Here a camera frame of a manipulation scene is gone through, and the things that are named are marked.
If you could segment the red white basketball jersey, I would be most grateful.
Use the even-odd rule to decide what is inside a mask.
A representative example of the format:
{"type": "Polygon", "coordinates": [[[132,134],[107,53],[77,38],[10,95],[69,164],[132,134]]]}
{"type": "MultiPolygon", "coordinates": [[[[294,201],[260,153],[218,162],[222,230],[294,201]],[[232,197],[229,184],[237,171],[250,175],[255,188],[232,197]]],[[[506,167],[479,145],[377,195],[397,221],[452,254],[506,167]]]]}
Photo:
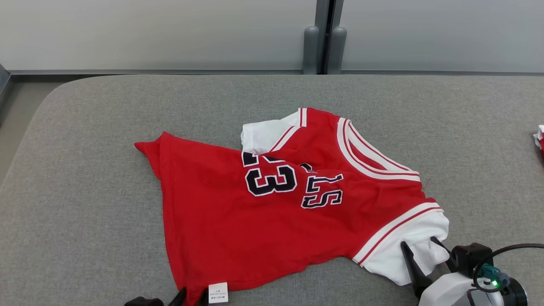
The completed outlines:
{"type": "Polygon", "coordinates": [[[175,137],[136,142],[161,183],[174,281],[196,306],[219,284],[249,290],[345,257],[410,283],[400,243],[425,275],[449,258],[449,220],[419,173],[383,155],[346,118],[299,108],[245,124],[242,150],[175,137]]]}

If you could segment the red shorts white waistband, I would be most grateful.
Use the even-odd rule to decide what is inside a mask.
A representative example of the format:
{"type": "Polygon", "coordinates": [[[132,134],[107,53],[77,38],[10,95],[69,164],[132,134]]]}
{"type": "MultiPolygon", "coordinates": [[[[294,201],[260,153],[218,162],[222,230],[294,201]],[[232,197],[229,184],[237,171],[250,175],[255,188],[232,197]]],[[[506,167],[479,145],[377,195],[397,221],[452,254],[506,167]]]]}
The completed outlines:
{"type": "Polygon", "coordinates": [[[535,145],[544,159],[544,125],[539,125],[537,132],[533,134],[535,145]]]}

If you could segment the grey fabric sofa cushion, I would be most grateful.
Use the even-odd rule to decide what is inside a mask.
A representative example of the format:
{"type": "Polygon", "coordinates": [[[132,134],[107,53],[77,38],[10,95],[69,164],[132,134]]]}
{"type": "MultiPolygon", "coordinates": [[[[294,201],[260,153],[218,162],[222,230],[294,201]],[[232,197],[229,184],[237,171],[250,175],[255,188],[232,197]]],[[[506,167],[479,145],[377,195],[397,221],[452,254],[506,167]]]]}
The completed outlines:
{"type": "Polygon", "coordinates": [[[544,76],[100,76],[43,100],[0,186],[0,306],[169,302],[161,186],[134,143],[239,149],[243,124],[299,107],[418,171],[449,248],[544,243],[544,76]]]}

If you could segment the grey vertical partition column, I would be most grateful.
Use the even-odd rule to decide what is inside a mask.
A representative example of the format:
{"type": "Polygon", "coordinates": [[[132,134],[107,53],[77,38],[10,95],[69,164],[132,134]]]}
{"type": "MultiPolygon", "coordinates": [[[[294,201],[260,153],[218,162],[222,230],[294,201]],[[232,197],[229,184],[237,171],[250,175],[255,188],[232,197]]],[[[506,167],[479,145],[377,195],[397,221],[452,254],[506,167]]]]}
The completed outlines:
{"type": "Polygon", "coordinates": [[[317,0],[316,4],[314,25],[319,28],[317,75],[327,75],[329,36],[332,29],[340,26],[344,0],[317,0]]]}

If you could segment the grey partition base rail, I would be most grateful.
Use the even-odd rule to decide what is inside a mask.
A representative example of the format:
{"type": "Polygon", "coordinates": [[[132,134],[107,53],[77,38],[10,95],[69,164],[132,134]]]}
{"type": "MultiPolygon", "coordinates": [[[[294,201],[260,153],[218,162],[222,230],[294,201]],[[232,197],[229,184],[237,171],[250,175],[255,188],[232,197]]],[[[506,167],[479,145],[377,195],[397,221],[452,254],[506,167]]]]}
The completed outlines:
{"type": "MultiPolygon", "coordinates": [[[[310,75],[300,69],[90,69],[90,70],[8,70],[12,76],[91,76],[91,75],[310,75]]],[[[544,77],[544,72],[510,71],[418,71],[340,70],[324,75],[444,75],[544,77]]]]}

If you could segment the grey rounded partition post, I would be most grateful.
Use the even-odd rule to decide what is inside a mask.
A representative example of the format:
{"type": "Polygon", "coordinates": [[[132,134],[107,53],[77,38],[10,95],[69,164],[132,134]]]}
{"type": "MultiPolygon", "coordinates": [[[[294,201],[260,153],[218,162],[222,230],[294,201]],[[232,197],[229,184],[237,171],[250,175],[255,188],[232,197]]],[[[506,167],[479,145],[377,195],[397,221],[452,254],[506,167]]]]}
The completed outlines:
{"type": "Polygon", "coordinates": [[[304,75],[316,75],[318,72],[319,32],[319,28],[314,25],[304,31],[302,67],[304,75]]]}
{"type": "Polygon", "coordinates": [[[346,37],[347,29],[344,27],[335,27],[330,33],[326,67],[326,73],[328,75],[341,74],[346,37]]]}

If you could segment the grey metal frame leg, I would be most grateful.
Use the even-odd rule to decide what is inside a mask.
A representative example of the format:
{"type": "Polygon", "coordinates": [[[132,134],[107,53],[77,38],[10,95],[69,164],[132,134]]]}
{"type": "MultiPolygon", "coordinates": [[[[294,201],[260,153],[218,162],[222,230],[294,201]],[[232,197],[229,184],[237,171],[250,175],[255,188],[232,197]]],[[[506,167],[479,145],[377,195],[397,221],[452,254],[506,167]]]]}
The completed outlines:
{"type": "Polygon", "coordinates": [[[4,97],[11,83],[11,74],[0,64],[0,101],[4,97]]]}

